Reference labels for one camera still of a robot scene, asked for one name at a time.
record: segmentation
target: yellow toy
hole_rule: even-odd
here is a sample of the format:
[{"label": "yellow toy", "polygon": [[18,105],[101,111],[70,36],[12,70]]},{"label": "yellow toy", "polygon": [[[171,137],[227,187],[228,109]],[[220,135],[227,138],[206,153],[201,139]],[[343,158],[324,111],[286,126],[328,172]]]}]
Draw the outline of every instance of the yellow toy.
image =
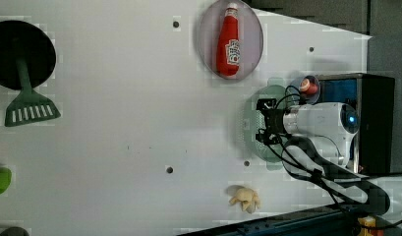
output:
[{"label": "yellow toy", "polygon": [[253,211],[261,206],[261,201],[258,198],[257,192],[248,188],[239,189],[234,198],[229,201],[231,205],[234,205],[237,202],[241,202],[243,211],[245,211],[251,204],[254,204]]}]

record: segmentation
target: wire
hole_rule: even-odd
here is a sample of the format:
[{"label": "wire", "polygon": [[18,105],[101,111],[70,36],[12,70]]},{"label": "wire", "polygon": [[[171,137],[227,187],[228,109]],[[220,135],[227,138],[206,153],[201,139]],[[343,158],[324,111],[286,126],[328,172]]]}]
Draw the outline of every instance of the wire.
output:
[{"label": "wire", "polygon": [[286,95],[286,92],[288,91],[289,88],[292,88],[292,89],[296,90],[299,94],[301,93],[298,88],[296,88],[296,87],[294,87],[294,86],[288,86],[288,87],[286,87],[286,89],[284,90],[284,94],[285,94],[285,95]]},{"label": "wire", "polygon": [[289,98],[289,97],[291,97],[291,96],[299,96],[299,97],[301,97],[300,95],[295,94],[295,93],[285,95],[285,96],[283,96],[280,100],[277,101],[276,106],[275,106],[275,109],[277,109],[277,107],[279,106],[279,104],[280,104],[284,99]]},{"label": "wire", "polygon": [[[277,137],[277,140],[278,140],[279,144],[280,144],[281,147],[283,148],[283,150],[284,150],[284,151],[290,156],[290,158],[292,158],[298,165],[296,165],[296,164],[292,163],[291,161],[285,159],[285,158],[282,157],[279,153],[277,153],[271,146],[268,146],[268,147],[270,148],[270,150],[271,150],[278,158],[280,158],[281,160],[283,160],[283,161],[285,161],[286,163],[290,164],[291,166],[294,166],[294,167],[296,167],[296,168],[298,168],[298,169],[300,169],[300,170],[303,170],[303,171],[305,171],[305,172],[307,172],[307,173],[313,175],[314,173],[313,173],[312,171],[308,170],[308,169],[307,169],[303,164],[301,164],[295,157],[293,157],[292,154],[286,149],[286,147],[285,147],[285,146],[283,145],[283,143],[282,143],[282,140],[281,140],[281,138],[280,138],[280,135],[279,135],[279,134],[275,134],[275,135],[276,135],[276,137]],[[400,175],[402,175],[402,172],[400,172],[400,173],[391,173],[391,174],[396,174],[396,175],[400,174]],[[354,221],[355,219],[352,218],[352,217],[345,211],[345,209],[341,206],[340,203],[338,203],[338,201],[335,199],[335,197],[333,196],[332,192],[330,191],[329,187],[326,185],[325,182],[323,182],[323,180],[321,180],[321,179],[323,178],[323,176],[320,176],[319,178],[320,178],[320,183],[321,183],[321,185],[324,187],[323,189],[326,190],[326,192],[328,192],[329,196],[333,199],[333,201],[335,202],[335,205],[338,207],[338,209],[344,214],[344,216],[345,216],[346,218],[350,219],[351,221]],[[379,227],[369,227],[369,226],[366,226],[366,225],[361,224],[361,223],[358,222],[358,221],[357,221],[356,223],[358,224],[359,227],[362,227],[362,228],[365,228],[365,229],[370,229],[370,230],[382,230],[382,229],[387,229],[387,228],[394,228],[394,227],[396,227],[397,225],[399,225],[399,224],[402,223],[402,219],[399,220],[399,221],[397,221],[397,222],[395,222],[395,223],[392,223],[392,224],[389,224],[389,225],[385,225],[385,226],[379,226]]]}]

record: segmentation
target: white table surface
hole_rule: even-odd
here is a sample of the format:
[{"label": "white table surface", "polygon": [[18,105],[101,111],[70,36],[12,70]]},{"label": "white table surface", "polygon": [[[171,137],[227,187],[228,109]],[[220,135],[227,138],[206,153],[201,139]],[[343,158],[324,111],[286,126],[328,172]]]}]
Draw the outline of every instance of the white table surface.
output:
[{"label": "white table surface", "polygon": [[[0,0],[0,21],[24,16],[55,39],[55,79],[38,90],[62,112],[6,128],[17,93],[0,87],[0,165],[14,171],[0,196],[0,232],[175,235],[332,203],[245,148],[241,108],[271,77],[365,72],[369,38],[257,11],[261,61],[232,83],[209,72],[196,48],[212,2]],[[262,208],[229,206],[233,185],[256,189]]]}]

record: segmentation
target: red ketchup bottle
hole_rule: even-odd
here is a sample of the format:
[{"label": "red ketchup bottle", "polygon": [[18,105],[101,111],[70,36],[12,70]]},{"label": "red ketchup bottle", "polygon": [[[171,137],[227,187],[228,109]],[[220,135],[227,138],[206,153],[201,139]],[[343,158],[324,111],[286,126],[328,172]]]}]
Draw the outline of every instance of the red ketchup bottle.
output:
[{"label": "red ketchup bottle", "polygon": [[223,76],[237,74],[240,67],[240,42],[238,40],[238,10],[236,3],[230,3],[216,50],[216,69]]}]

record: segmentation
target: spatula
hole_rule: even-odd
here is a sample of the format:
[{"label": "spatula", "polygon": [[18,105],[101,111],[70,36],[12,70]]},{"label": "spatula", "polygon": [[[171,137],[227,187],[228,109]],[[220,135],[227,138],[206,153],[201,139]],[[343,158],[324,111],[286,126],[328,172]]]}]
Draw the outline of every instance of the spatula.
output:
[{"label": "spatula", "polygon": [[60,117],[53,101],[32,89],[23,46],[17,38],[13,39],[13,47],[22,89],[7,107],[5,126],[14,127]]}]

